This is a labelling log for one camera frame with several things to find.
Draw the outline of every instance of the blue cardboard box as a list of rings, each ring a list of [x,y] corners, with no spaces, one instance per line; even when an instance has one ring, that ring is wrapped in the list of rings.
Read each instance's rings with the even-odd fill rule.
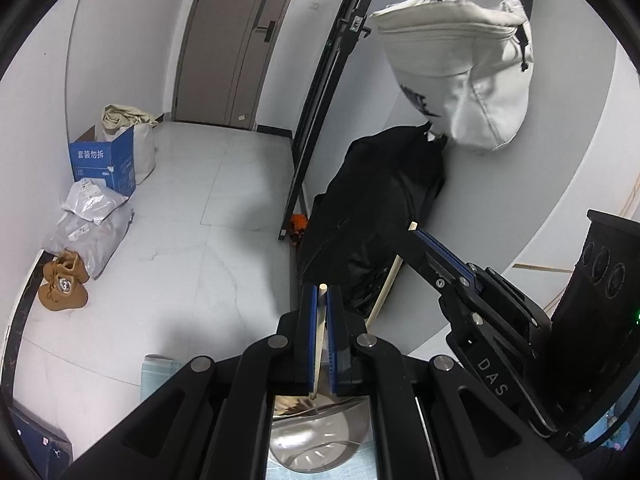
[[[74,179],[104,179],[107,187],[131,196],[136,189],[133,167],[133,126],[112,142],[97,142],[95,127],[69,144]]]
[[[11,408],[11,418],[40,477],[58,480],[71,464],[71,443],[45,430],[15,406]]]

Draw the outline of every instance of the metal bowl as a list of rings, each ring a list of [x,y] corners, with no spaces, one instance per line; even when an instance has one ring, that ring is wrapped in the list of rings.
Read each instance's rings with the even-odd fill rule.
[[[271,425],[273,459],[300,473],[338,467],[370,439],[367,397],[341,399],[323,393],[312,404],[304,412],[274,417]]]

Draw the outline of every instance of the tiled floor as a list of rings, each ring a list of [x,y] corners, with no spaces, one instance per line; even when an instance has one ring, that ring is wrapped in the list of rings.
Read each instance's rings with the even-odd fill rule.
[[[134,221],[79,310],[36,300],[14,398],[78,457],[138,405],[146,354],[237,355],[289,310],[289,247],[277,239],[289,140],[195,124],[156,128],[157,167]]]

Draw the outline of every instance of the black bag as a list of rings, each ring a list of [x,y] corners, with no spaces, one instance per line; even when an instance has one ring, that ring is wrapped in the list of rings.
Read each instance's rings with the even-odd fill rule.
[[[444,184],[445,137],[430,123],[396,126],[351,143],[324,195],[314,200],[298,253],[298,285],[340,285],[344,307],[368,317],[396,257],[382,233],[421,222]]]

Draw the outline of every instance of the brown shoe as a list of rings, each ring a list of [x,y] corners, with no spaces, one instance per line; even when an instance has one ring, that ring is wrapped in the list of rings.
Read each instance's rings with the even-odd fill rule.
[[[50,282],[56,270],[61,274],[75,277],[80,283],[86,283],[89,280],[89,274],[84,268],[84,262],[75,251],[65,249],[55,260],[44,264],[42,269],[44,279]]]
[[[38,289],[38,297],[42,306],[53,311],[81,308],[89,299],[84,285],[77,278],[59,272],[54,273],[50,283]]]

